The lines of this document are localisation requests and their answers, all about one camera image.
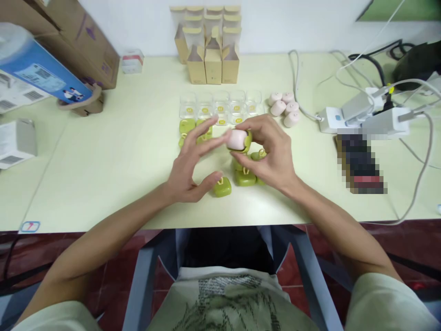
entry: forearm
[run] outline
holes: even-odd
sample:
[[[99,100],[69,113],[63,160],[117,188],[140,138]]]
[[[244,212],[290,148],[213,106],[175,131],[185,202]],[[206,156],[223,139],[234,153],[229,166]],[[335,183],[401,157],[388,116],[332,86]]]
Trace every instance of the forearm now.
[[[55,261],[47,278],[73,279],[115,256],[131,237],[170,204],[158,186],[149,194],[108,216],[75,241]]]
[[[401,280],[381,245],[345,210],[300,179],[286,195],[306,210],[332,248],[343,257],[354,279],[366,272],[380,272]]]

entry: barcode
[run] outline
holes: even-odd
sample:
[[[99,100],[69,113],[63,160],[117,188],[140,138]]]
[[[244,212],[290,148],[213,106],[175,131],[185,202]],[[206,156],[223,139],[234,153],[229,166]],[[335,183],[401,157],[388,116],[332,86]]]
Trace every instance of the barcode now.
[[[0,108],[2,108],[3,110],[8,110],[8,109],[14,108],[16,106],[17,106],[16,104],[13,104],[7,100],[0,101]]]
[[[8,156],[8,157],[0,160],[0,163],[14,164],[14,163],[17,163],[18,161],[21,161],[21,160],[23,160],[23,158],[18,158],[16,156],[11,155],[11,156]]]
[[[36,91],[31,91],[31,92],[28,92],[23,95],[31,101],[35,101],[35,100],[41,99],[43,97],[41,94],[39,94]]]
[[[49,78],[50,76],[51,76],[51,74],[50,73],[48,73],[46,70],[44,70],[44,69],[38,69],[36,72],[35,72],[38,76],[40,76],[41,78],[44,78],[44,79],[47,79],[47,78]]]

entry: person's left hand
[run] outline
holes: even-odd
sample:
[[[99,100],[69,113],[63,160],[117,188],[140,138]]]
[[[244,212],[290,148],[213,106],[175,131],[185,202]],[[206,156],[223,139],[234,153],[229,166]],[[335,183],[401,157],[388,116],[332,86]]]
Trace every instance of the person's left hand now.
[[[196,144],[197,138],[207,133],[210,126],[216,124],[217,119],[217,116],[212,117],[187,134],[181,152],[173,162],[170,177],[164,183],[164,192],[170,198],[170,203],[198,202],[222,178],[221,171],[215,171],[208,175],[199,185],[192,178],[194,167],[199,159],[213,149],[225,144],[231,135],[231,130],[228,130],[218,138]]]

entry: chair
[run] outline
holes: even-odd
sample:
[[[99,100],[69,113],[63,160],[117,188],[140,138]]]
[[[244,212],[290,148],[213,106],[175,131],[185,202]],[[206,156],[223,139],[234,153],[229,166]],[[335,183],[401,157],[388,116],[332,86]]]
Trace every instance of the chair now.
[[[156,260],[159,258],[172,279],[182,265],[190,229],[163,230],[138,254],[123,331],[145,331],[151,321]],[[259,232],[279,270],[293,246],[312,320],[321,331],[343,331],[317,257],[307,234],[294,226],[262,226]]]

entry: person's right hand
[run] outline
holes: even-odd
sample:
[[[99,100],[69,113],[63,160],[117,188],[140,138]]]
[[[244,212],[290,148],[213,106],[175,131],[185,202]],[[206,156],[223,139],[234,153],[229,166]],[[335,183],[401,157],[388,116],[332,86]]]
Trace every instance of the person's right hand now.
[[[259,161],[253,161],[242,153],[231,152],[231,155],[263,182],[288,194],[298,182],[291,153],[291,138],[268,114],[249,118],[237,125],[236,129],[251,130],[253,141],[262,145],[267,155]]]

